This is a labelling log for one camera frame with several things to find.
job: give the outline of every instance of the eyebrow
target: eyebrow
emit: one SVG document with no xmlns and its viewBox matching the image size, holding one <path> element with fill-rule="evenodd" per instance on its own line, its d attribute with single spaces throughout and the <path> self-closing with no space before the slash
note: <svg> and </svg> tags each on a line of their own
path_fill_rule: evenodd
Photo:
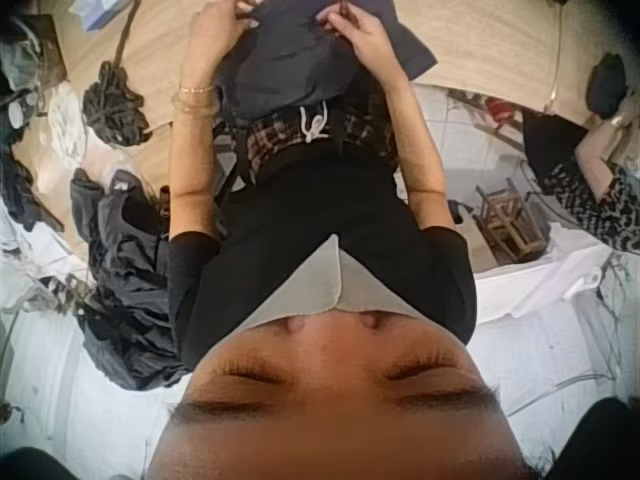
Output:
<svg viewBox="0 0 640 480">
<path fill-rule="evenodd" d="M 273 414 L 271 405 L 259 402 L 185 402 L 172 409 L 169 421 L 175 425 L 190 425 L 203 422 L 256 420 Z"/>
<path fill-rule="evenodd" d="M 465 390 L 444 390 L 389 400 L 395 407 L 409 412 L 428 411 L 488 411 L 499 412 L 500 402 L 493 390 L 478 386 Z"/>
</svg>

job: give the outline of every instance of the bracelet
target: bracelet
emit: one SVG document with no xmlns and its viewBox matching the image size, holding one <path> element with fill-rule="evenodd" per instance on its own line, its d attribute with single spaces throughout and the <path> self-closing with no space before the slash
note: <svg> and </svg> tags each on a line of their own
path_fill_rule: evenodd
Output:
<svg viewBox="0 0 640 480">
<path fill-rule="evenodd" d="M 624 125 L 624 115 L 620 115 L 620 114 L 615 114 L 612 118 L 610 118 L 608 121 L 611 125 L 613 125 L 616 128 L 620 128 Z"/>
<path fill-rule="evenodd" d="M 213 92 L 213 85 L 209 85 L 208 87 L 183 87 L 182 85 L 178 89 L 180 93 L 209 93 Z"/>
<path fill-rule="evenodd" d="M 176 93 L 171 99 L 173 107 L 177 112 L 184 113 L 186 115 L 193 115 L 196 117 L 215 117 L 218 113 L 218 106 L 216 103 L 208 105 L 193 105 L 180 99 L 178 93 Z"/>
</svg>

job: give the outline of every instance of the dark blue fabric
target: dark blue fabric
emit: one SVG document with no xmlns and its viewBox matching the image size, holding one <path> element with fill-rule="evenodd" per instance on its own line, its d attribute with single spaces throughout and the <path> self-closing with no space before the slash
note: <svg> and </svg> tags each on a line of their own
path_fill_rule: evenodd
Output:
<svg viewBox="0 0 640 480">
<path fill-rule="evenodd" d="M 431 51 L 399 23 L 392 0 L 352 1 L 380 18 L 409 78 L 436 65 Z M 269 0 L 252 12 L 260 26 L 241 38 L 216 79 L 232 124 L 240 126 L 291 105 L 313 105 L 347 90 L 363 67 L 353 48 L 315 19 L 334 2 Z"/>
</svg>

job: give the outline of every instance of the plaid fabric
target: plaid fabric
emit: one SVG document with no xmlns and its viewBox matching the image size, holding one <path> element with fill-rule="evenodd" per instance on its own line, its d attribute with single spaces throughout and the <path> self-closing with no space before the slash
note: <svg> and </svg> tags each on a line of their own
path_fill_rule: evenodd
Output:
<svg viewBox="0 0 640 480">
<path fill-rule="evenodd" d="M 363 147 L 394 167 L 398 165 L 395 137 L 383 95 L 371 93 L 367 98 L 362 98 L 362 95 L 358 98 L 347 93 L 326 102 L 326 105 L 329 119 L 336 114 L 336 110 L 341 111 L 342 115 L 338 118 L 344 122 L 346 143 Z M 305 112 L 305 128 L 309 129 L 314 117 L 323 115 L 323 104 L 306 107 Z M 335 138 L 332 121 L 327 121 L 321 133 L 328 138 Z M 278 152 L 305 142 L 299 107 L 287 108 L 254 122 L 247 136 L 248 158 L 253 174 L 257 177 L 260 168 Z"/>
</svg>

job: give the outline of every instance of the closed eye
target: closed eye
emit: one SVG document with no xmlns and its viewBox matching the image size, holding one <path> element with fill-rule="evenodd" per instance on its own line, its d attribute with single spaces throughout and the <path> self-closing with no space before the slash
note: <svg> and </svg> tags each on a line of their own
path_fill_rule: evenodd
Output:
<svg viewBox="0 0 640 480">
<path fill-rule="evenodd" d="M 259 372 L 249 372 L 249 371 L 231 372 L 231 373 L 227 373 L 226 375 L 230 377 L 245 378 L 247 380 L 252 380 L 254 382 L 268 383 L 270 385 L 280 385 L 284 383 L 280 378 L 271 376 L 269 374 L 259 373 Z"/>
<path fill-rule="evenodd" d="M 453 367 L 455 367 L 455 363 L 446 355 L 434 355 L 432 358 L 403 360 L 397 362 L 383 373 L 382 376 L 386 380 L 396 382 L 415 377 L 431 370 Z"/>
<path fill-rule="evenodd" d="M 244 358 L 241 362 L 231 362 L 224 365 L 219 372 L 228 377 L 244 378 L 253 382 L 282 385 L 291 383 L 287 375 L 275 366 L 259 358 Z"/>
<path fill-rule="evenodd" d="M 408 365 L 406 367 L 402 367 L 398 371 L 385 375 L 385 378 L 392 382 L 396 382 L 399 380 L 406 380 L 407 378 L 415 377 L 417 375 L 420 375 L 421 373 L 428 372 L 430 370 L 437 370 L 439 368 L 442 368 L 442 365 L 433 364 L 433 363 Z"/>
</svg>

